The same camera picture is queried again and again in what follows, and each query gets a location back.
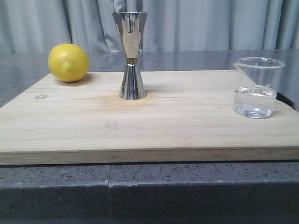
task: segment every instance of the black object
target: black object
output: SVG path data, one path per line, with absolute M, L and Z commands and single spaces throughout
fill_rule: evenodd
M 294 110 L 295 108 L 295 104 L 293 101 L 291 101 L 288 97 L 286 97 L 285 95 L 281 94 L 280 92 L 277 93 L 276 99 L 289 105 L 291 108 L 293 108 Z

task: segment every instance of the wood grain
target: wood grain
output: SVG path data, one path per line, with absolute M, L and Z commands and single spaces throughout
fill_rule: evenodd
M 0 108 L 0 164 L 299 159 L 299 113 L 236 114 L 234 70 L 142 72 L 134 101 L 118 96 L 122 75 L 49 74 Z

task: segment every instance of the jigger gold band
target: jigger gold band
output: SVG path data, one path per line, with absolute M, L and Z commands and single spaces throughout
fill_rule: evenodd
M 137 64 L 137 57 L 127 58 L 127 64 Z

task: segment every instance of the granite countertop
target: granite countertop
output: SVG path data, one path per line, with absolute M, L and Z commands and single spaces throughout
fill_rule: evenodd
M 123 53 L 89 56 L 90 71 L 124 70 Z M 247 56 L 286 63 L 279 91 L 298 108 L 299 50 L 140 53 L 138 59 L 141 71 L 225 70 Z M 0 54 L 0 106 L 49 73 L 47 57 Z M 0 166 L 0 222 L 215 214 L 294 219 L 298 189 L 298 161 Z

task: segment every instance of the double jigger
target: double jigger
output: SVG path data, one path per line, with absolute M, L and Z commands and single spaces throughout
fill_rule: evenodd
M 127 56 L 127 66 L 121 84 L 120 97 L 135 100 L 146 97 L 137 57 L 147 13 L 112 13 Z

